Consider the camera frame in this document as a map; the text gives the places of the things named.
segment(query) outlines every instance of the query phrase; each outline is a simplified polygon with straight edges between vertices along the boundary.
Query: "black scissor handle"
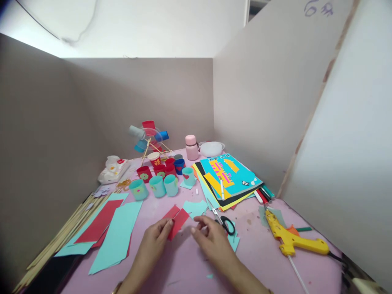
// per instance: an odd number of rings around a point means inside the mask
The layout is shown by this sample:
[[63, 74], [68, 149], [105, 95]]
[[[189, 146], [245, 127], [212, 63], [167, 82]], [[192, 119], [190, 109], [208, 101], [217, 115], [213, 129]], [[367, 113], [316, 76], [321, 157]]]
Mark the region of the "black scissor handle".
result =
[[[232, 221], [231, 221], [229, 218], [227, 218], [226, 216], [221, 216], [220, 219], [221, 219], [221, 221], [222, 221], [222, 223], [223, 223], [222, 226], [225, 228], [226, 232], [227, 232], [230, 236], [233, 236], [233, 235], [236, 233], [236, 228], [234, 227], [234, 224], [232, 223]], [[229, 228], [227, 227], [226, 222], [229, 222], [229, 223], [232, 225], [232, 227], [233, 227], [233, 231], [232, 231], [232, 232], [229, 231]]]

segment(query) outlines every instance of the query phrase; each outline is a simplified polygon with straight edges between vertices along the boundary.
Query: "yellow glue gun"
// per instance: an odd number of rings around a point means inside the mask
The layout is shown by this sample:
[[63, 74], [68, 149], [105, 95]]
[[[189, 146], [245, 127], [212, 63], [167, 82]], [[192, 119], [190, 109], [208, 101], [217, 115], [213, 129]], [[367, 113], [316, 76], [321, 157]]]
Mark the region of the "yellow glue gun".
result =
[[308, 240], [298, 237], [297, 235], [294, 235], [293, 233], [287, 231], [284, 227], [282, 227], [275, 215], [268, 209], [265, 210], [265, 217], [267, 218], [269, 227], [271, 228], [272, 234], [274, 235], [275, 239], [281, 239], [283, 242], [279, 246], [279, 248], [281, 249], [284, 256], [294, 255], [294, 246], [310, 250], [322, 255], [327, 255], [330, 251], [328, 248], [328, 244], [321, 239]]

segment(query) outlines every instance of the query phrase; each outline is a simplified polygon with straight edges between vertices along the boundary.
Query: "table surface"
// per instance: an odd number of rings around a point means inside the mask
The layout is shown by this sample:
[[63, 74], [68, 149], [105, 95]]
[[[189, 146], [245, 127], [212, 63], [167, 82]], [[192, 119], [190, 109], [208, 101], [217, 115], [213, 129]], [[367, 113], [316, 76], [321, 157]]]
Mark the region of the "table surface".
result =
[[[182, 154], [188, 167], [194, 163], [186, 159], [185, 149], [176, 150], [174, 154]], [[140, 158], [132, 160], [132, 166], [126, 174], [128, 178], [137, 178], [136, 172], [132, 172], [132, 167], [139, 167], [140, 162]], [[182, 180], [183, 177], [179, 176], [179, 184]], [[111, 187], [110, 192], [113, 192], [115, 184], [109, 186]], [[160, 220], [174, 204], [182, 208], [185, 201], [200, 202], [205, 200], [199, 181], [191, 190], [179, 187], [175, 197], [155, 198], [150, 187], [148, 189], [150, 194], [144, 200], [132, 232], [129, 256], [119, 265], [89, 276], [90, 267], [99, 248], [90, 250], [72, 274], [62, 294], [111, 293], [131, 268], [146, 228]], [[129, 193], [125, 202], [133, 201], [134, 198]], [[221, 213], [236, 222], [236, 230], [241, 238], [236, 251], [237, 256], [267, 288], [276, 294], [304, 293], [289, 260], [279, 250], [279, 241], [273, 238], [269, 228], [261, 225], [258, 207], [258, 201], [253, 197], [239, 203], [234, 210], [229, 209]], [[274, 199], [271, 207], [282, 211], [287, 226], [291, 226], [291, 224], [294, 224], [295, 227], [309, 226], [281, 199]], [[207, 210], [207, 215], [214, 217], [209, 210]], [[190, 227], [195, 225], [196, 223], [189, 218], [174, 240], [167, 242], [162, 258], [141, 293], [235, 293], [230, 284], [206, 260], [192, 238]], [[321, 238], [326, 240], [315, 230], [301, 232], [301, 236], [307, 239]], [[336, 247], [328, 241], [327, 243], [332, 253], [341, 255]], [[333, 259], [296, 249], [293, 262], [310, 294], [340, 293], [341, 267]], [[209, 274], [214, 274], [213, 279], [206, 277]]]

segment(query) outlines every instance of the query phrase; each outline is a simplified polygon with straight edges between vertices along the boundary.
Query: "blue craft book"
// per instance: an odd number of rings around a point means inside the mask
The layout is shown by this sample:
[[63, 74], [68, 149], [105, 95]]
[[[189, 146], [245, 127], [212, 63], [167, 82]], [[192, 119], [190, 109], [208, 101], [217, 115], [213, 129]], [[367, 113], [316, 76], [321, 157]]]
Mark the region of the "blue craft book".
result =
[[263, 183], [254, 172], [230, 154], [203, 159], [200, 163], [205, 171], [204, 178], [219, 198], [221, 197], [221, 179], [225, 189], [225, 198], [255, 190]]

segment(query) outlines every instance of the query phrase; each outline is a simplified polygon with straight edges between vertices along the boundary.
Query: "right hand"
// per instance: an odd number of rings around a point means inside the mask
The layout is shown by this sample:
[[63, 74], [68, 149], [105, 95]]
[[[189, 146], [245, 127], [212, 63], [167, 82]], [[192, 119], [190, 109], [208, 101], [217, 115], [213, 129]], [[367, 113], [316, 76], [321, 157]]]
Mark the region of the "right hand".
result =
[[191, 228], [193, 238], [215, 268], [229, 276], [230, 269], [241, 262], [227, 239], [225, 229], [208, 216], [195, 216], [194, 220], [199, 223], [196, 228]]

